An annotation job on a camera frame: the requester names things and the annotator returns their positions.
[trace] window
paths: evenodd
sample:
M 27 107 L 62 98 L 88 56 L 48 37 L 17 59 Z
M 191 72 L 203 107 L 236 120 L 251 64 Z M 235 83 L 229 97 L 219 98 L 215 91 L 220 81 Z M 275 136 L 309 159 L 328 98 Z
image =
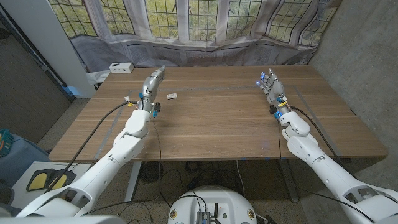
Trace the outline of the window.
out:
M 217 0 L 189 1 L 189 39 L 216 40 Z
M 250 35 L 251 27 L 257 19 L 261 1 L 231 0 L 229 2 L 226 40 Z
M 319 17 L 304 31 L 301 44 L 316 47 L 335 12 L 336 8 L 323 10 Z
M 272 21 L 268 36 L 289 43 L 293 27 L 307 11 L 310 3 L 311 0 L 286 0 Z
M 123 0 L 101 0 L 101 5 L 111 34 L 134 34 Z
M 145 2 L 152 36 L 178 39 L 175 0 L 145 0 Z
M 83 0 L 49 0 L 55 15 L 69 38 L 97 36 Z

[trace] small card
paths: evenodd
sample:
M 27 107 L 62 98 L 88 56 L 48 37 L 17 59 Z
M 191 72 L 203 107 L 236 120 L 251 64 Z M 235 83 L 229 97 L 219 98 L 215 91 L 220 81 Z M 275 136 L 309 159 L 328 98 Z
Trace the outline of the small card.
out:
M 168 100 L 176 99 L 176 98 L 177 98 L 177 94 L 176 93 L 167 94 L 167 99 Z

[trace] wooden table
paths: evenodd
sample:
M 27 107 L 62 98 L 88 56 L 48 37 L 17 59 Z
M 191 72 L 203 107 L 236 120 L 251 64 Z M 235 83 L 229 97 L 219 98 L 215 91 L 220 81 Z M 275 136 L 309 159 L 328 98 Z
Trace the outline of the wooden table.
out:
M 278 124 L 269 114 L 265 95 L 255 85 L 260 73 L 269 67 L 166 68 L 156 98 L 162 109 L 155 119 L 162 160 L 279 159 Z M 271 68 L 284 84 L 289 104 L 318 122 L 339 155 L 387 155 L 384 146 L 311 66 Z M 50 159 L 69 161 L 98 121 L 122 103 L 124 96 L 139 99 L 144 79 L 155 69 L 135 68 L 131 74 L 110 74 L 50 153 Z M 168 93 L 176 93 L 177 99 L 167 100 Z M 104 156 L 134 109 L 125 106 L 105 119 L 77 161 Z M 153 123 L 148 126 L 150 133 L 136 161 L 159 160 Z M 311 133 L 331 155 L 314 127 Z M 296 158 L 288 151 L 282 135 L 281 145 L 282 157 Z

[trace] blue object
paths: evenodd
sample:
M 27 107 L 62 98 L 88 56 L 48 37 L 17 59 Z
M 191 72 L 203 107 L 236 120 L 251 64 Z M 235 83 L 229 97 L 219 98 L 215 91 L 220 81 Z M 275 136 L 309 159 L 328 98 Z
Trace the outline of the blue object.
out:
M 0 157 L 0 179 L 12 187 L 34 161 L 51 162 L 49 155 L 33 142 L 12 134 L 10 153 Z

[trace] robotic hand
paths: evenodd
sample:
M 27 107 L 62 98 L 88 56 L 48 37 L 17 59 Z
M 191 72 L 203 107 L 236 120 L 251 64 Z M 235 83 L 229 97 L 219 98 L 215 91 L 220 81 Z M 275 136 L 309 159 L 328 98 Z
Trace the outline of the robotic hand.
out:
M 154 71 L 147 77 L 142 86 L 142 93 L 140 94 L 141 101 L 138 103 L 138 108 L 150 112 L 152 110 L 152 103 L 156 98 L 157 87 L 164 79 L 164 71 L 166 66 Z
M 306 162 L 336 199 L 345 203 L 341 206 L 352 223 L 393 223 L 388 221 L 398 213 L 398 193 L 355 179 L 327 156 L 310 135 L 307 122 L 291 111 L 276 74 L 271 69 L 269 72 L 270 77 L 261 73 L 261 81 L 257 81 L 257 85 L 267 96 L 270 113 L 281 126 L 286 127 L 282 134 L 289 151 Z
M 76 182 L 49 191 L 28 204 L 17 217 L 31 214 L 44 217 L 79 217 L 96 205 L 98 197 L 112 181 L 118 170 L 136 157 L 144 146 L 147 136 L 146 123 L 160 111 L 160 103 L 153 105 L 159 83 L 164 79 L 165 66 L 149 76 L 142 88 L 141 108 L 134 110 L 125 128 L 113 142 L 112 149 Z

